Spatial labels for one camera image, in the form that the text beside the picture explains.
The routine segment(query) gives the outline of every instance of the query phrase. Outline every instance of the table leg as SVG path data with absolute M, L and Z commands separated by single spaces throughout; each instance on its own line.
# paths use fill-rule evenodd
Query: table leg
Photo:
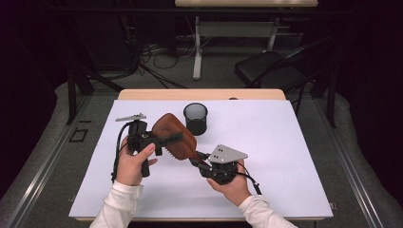
M 200 32 L 200 18 L 199 16 L 196 17 L 195 23 L 196 29 L 196 56 L 195 56 L 195 66 L 193 69 L 193 80 L 199 80 L 201 78 L 201 71 L 202 71 L 202 50 L 201 50 L 201 32 Z
M 67 78 L 68 87 L 68 120 L 67 125 L 71 124 L 77 115 L 77 100 L 76 100 L 76 90 L 75 90 L 75 80 L 73 75 L 73 70 L 70 71 Z
M 278 23 L 279 23 L 279 18 L 276 18 L 273 24 L 273 28 L 272 28 L 272 32 L 270 35 L 270 40 L 269 43 L 267 45 L 267 51 L 272 51 L 273 50 L 273 45 L 275 44 L 275 40 L 276 40 L 276 35 L 277 35 L 277 31 L 278 31 Z
M 330 72 L 330 82 L 328 87 L 328 100 L 326 117 L 332 128 L 336 128 L 335 124 L 335 100 L 336 100 L 336 72 L 333 70 Z

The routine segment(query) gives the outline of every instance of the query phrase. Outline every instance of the cable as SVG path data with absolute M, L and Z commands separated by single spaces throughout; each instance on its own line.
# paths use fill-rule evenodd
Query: cable
M 248 173 L 248 171 L 246 170 L 245 166 L 242 165 L 242 164 L 240 164 L 240 165 L 245 169 L 245 172 Z M 253 187 L 255 188 L 256 193 L 258 195 L 261 195 L 261 192 L 260 192 L 260 189 L 259 189 L 259 184 L 249 175 L 249 173 L 244 174 L 244 173 L 241 173 L 241 172 L 238 172 L 238 171 L 237 172 L 229 172 L 229 171 L 213 168 L 213 167 L 210 167 L 208 165 L 201 164 L 201 163 L 199 163 L 198 167 L 202 168 L 202 169 L 205 169 L 207 171 L 213 172 L 213 173 L 216 172 L 216 173 L 223 173 L 223 174 L 229 174 L 229 175 L 241 175 L 241 176 L 244 176 L 245 178 L 249 179 L 253 183 Z
M 237 164 L 240 165 L 240 166 L 242 166 L 242 168 L 245 170 L 245 173 L 246 173 L 247 175 L 249 175 L 249 172 L 248 172 L 248 170 L 246 169 L 245 165 L 243 165 L 243 164 L 240 163 L 240 162 L 237 162 Z
M 83 34 L 81 33 L 80 30 L 78 30 L 76 24 L 74 23 L 74 21 L 69 18 L 67 19 L 67 22 L 70 23 L 71 27 L 73 28 L 73 30 L 75 31 L 76 35 L 79 37 L 80 41 L 82 42 L 82 44 L 85 46 L 86 50 L 88 51 L 89 56 L 91 57 L 91 60 L 93 62 L 95 62 L 96 64 L 98 64 L 98 67 L 101 67 L 103 70 L 104 67 L 102 65 L 102 63 L 99 62 L 97 56 L 94 54 L 94 52 L 92 51 L 92 49 L 89 47 L 89 45 L 86 43 L 86 39 L 84 38 Z M 115 75 L 115 76 L 110 76 L 110 77 L 105 77 L 110 81 L 113 80 L 117 80 L 117 79 L 121 79 L 121 78 L 125 78 L 131 74 L 133 74 L 134 72 L 136 72 L 137 69 L 137 60 L 136 60 L 136 56 L 133 56 L 135 53 L 130 53 L 131 55 L 131 65 L 129 66 L 129 69 L 127 69 L 125 72 L 123 72 L 122 74 L 119 75 Z
M 112 176 L 112 179 L 111 179 L 112 182 L 115 181 L 116 175 L 117 175 L 117 171 L 118 171 L 119 153 L 120 153 L 121 150 L 128 144 L 128 142 L 127 142 L 127 143 L 125 143 L 125 144 L 121 147 L 122 133 L 124 132 L 125 128 L 127 128 L 129 125 L 131 125 L 131 122 L 130 122 L 130 123 L 126 123 L 126 124 L 122 127 L 122 129 L 121 129 L 121 131 L 119 132 L 119 135 L 118 135 L 118 141 L 117 141 L 117 143 L 116 143 L 115 162 L 113 163 L 113 172 L 110 174 L 110 175 Z
M 173 63 L 171 66 L 166 66 L 166 67 L 157 66 L 156 59 L 157 59 L 157 56 L 158 56 L 158 55 L 155 55 L 155 56 L 154 56 L 153 65 L 154 65 L 156 68 L 159 68 L 159 69 L 169 69 L 169 68 L 174 67 L 174 66 L 178 63 L 179 57 L 178 57 L 175 53 L 173 53 L 173 54 L 174 54 L 174 57 L 175 57 L 175 61 L 174 61 L 174 63 Z
M 152 70 L 151 68 L 149 68 L 149 67 L 147 67 L 147 66 L 145 66 L 145 65 L 143 65 L 143 64 L 140 64 L 139 67 L 141 67 L 141 68 L 143 68 L 144 70 L 146 70 L 147 72 L 149 72 L 152 76 L 154 76 L 154 78 L 156 78 L 156 79 L 157 79 L 163 86 L 165 86 L 166 88 L 168 88 L 168 86 L 165 85 L 163 82 L 170 83 L 170 84 L 173 85 L 174 87 L 178 87 L 178 88 L 187 88 L 187 87 L 184 86 L 184 85 L 180 85 L 180 84 L 178 84 L 178 83 L 175 83 L 174 81 L 172 81 L 172 80 L 170 80 L 170 79 L 164 77 L 163 75 L 161 75 L 161 74 L 155 72 L 154 70 Z

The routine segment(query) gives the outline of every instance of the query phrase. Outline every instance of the white sleeve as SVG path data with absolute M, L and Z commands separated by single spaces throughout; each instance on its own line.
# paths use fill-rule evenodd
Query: white sleeve
M 296 227 L 269 207 L 263 196 L 250 196 L 240 204 L 239 209 L 246 221 L 254 228 L 285 228 Z
M 115 181 L 90 227 L 127 227 L 136 212 L 137 198 L 142 192 L 141 185 L 127 186 Z

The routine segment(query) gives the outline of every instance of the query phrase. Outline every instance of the wooden table edge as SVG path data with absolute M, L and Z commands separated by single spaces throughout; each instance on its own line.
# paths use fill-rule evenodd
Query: wooden table edge
M 94 217 L 75 217 L 79 221 L 95 220 Z M 325 217 L 311 217 L 311 218 L 285 218 L 287 220 L 294 221 L 314 221 L 323 220 Z M 145 221 L 145 222 L 233 222 L 233 221 L 245 221 L 245 218 L 133 218 L 131 221 Z
M 170 88 L 170 89 L 124 89 L 118 100 L 281 100 L 285 95 L 276 88 Z

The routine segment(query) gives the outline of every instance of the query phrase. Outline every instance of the white tabletop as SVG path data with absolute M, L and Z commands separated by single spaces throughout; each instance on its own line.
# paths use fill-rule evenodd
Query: white tabletop
M 211 153 L 217 144 L 224 144 L 248 154 L 245 165 L 250 175 L 271 207 L 287 219 L 333 216 L 291 104 L 269 100 L 115 101 L 69 216 L 94 219 L 103 205 L 111 186 L 117 136 L 124 125 L 116 119 L 142 112 L 150 130 L 170 112 L 184 123 L 183 108 L 192 102 L 208 108 L 207 131 L 196 137 L 199 151 Z M 166 151 L 158 159 L 150 167 L 150 177 L 143 179 L 134 219 L 243 219 L 189 161 L 177 161 Z
M 317 0 L 176 0 L 177 7 L 316 7 Z

